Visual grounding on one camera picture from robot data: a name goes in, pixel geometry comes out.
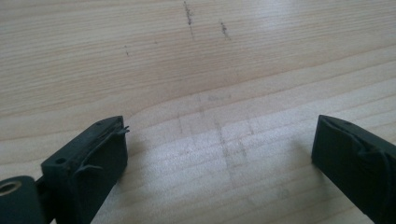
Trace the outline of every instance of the scratch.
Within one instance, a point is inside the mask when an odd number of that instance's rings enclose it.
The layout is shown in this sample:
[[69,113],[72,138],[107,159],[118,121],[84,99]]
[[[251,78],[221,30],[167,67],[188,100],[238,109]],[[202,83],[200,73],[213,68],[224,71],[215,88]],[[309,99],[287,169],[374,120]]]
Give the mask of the scratch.
[[221,32],[224,34],[225,39],[231,40],[231,38],[228,36],[227,27],[225,26],[224,22],[222,22],[222,20],[220,19],[219,23],[221,25]]
[[189,5],[187,5],[187,2],[184,1],[184,9],[186,10],[186,16],[187,16],[187,24],[190,26],[190,32],[191,32],[191,37],[194,39],[194,32],[192,31],[192,16],[193,13],[191,12]]

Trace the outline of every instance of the black object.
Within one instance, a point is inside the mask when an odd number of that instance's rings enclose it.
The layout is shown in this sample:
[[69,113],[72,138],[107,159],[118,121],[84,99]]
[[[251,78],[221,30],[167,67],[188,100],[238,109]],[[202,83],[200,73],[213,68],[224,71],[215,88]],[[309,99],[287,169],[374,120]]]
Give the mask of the black object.
[[0,223],[90,223],[124,171],[121,116],[103,119],[41,163],[43,176],[0,182]]
[[319,116],[312,162],[375,223],[396,223],[396,146]]

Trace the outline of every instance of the round hole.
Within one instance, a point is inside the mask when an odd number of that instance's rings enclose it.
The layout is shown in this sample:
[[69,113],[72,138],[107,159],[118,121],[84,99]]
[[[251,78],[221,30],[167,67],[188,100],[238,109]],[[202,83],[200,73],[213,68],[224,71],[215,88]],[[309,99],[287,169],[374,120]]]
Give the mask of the round hole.
[[66,162],[66,159],[65,159],[65,158],[59,158],[59,159],[56,160],[55,162],[56,162],[56,164],[62,164],[62,163],[64,163],[64,162]]
[[0,186],[0,196],[7,195],[17,190],[22,185],[21,181],[10,181]]

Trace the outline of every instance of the clamp jaw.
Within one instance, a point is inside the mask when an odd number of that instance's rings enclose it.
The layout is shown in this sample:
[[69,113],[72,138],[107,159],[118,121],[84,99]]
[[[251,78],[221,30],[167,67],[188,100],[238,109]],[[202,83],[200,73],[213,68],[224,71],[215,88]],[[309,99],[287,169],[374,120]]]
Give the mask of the clamp jaw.
[[103,119],[41,163],[0,182],[0,223],[90,223],[128,161],[122,116]]

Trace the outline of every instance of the wooden surface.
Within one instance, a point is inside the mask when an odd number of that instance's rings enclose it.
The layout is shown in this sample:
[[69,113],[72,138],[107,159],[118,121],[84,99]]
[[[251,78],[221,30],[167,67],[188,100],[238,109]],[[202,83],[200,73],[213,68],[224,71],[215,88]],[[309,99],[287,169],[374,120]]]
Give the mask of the wooden surface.
[[0,2],[0,179],[123,115],[93,223],[371,223],[310,160],[319,114],[396,144],[396,2]]

